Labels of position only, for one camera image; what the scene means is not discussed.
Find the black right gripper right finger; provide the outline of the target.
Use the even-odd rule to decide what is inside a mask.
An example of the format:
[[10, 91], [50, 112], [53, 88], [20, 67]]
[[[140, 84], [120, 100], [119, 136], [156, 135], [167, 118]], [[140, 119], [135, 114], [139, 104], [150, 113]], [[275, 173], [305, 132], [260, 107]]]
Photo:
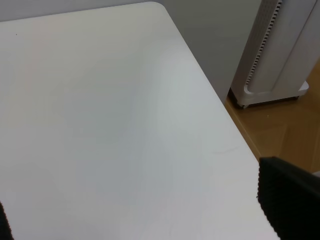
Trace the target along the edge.
[[257, 200], [281, 240], [320, 238], [319, 176], [277, 157], [261, 157]]

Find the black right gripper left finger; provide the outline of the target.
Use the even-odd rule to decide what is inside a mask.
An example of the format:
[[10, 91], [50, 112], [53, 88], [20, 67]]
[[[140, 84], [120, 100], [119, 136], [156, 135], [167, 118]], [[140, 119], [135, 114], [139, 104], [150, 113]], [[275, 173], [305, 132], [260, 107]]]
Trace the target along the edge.
[[0, 203], [0, 240], [14, 240], [2, 203]]

